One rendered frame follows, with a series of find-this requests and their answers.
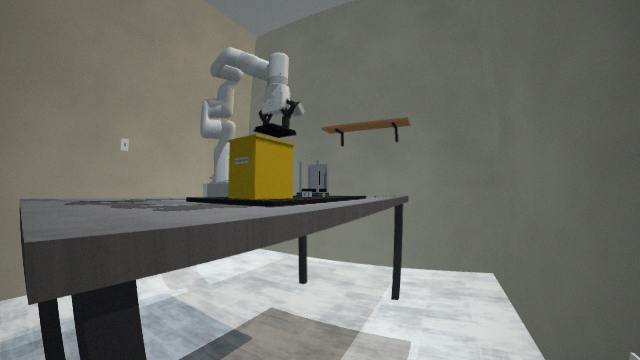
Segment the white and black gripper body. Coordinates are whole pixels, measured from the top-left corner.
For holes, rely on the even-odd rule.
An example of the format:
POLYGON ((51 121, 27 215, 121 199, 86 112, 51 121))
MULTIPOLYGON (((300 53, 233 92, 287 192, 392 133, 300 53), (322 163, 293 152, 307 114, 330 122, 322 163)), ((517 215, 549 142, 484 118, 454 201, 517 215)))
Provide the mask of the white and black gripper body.
POLYGON ((269 84, 264 92, 262 114, 272 114, 273 112, 273 115, 275 116, 277 116, 278 114, 281 115, 282 112, 279 110, 281 110, 282 108, 285 109, 285 107, 287 108, 287 110, 290 108, 290 105, 288 106, 288 104, 286 103, 286 99, 290 101, 290 92, 287 85, 282 83, 269 84))

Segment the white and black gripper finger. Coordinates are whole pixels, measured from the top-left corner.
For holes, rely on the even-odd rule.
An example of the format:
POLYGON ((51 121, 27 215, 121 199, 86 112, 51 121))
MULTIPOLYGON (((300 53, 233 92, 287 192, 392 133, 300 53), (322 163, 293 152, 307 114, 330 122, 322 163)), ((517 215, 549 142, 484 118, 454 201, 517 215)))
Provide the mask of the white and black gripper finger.
POLYGON ((270 124, 269 121, 273 114, 262 114, 262 110, 259 112, 260 119, 263 122, 263 125, 270 124), (268 116, 268 118, 266 118, 268 116))
POLYGON ((290 121, 292 113, 294 112, 296 104, 291 102, 291 101, 289 101, 289 100, 287 100, 287 99, 286 99, 286 103, 290 105, 290 108, 287 110, 287 108, 285 107, 285 109, 282 108, 280 111, 284 115, 284 116, 282 116, 282 128, 288 130, 289 129, 289 121, 290 121))

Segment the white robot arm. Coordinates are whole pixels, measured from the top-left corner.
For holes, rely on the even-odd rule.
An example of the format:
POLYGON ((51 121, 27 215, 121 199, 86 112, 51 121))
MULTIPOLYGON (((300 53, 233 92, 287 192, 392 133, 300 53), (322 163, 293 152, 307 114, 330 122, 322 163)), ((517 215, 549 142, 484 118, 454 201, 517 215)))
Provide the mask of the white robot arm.
POLYGON ((214 147, 214 174, 209 177, 211 183, 228 183, 230 143, 227 140, 234 139, 235 124, 229 120, 210 118, 232 116, 234 90, 243 73, 267 81, 267 86, 272 83, 288 86, 288 67, 289 58, 283 53, 272 54, 268 62, 232 47, 224 49, 212 63, 211 75, 227 81, 218 88, 217 99, 205 99, 201 110, 201 136, 220 139, 214 147))

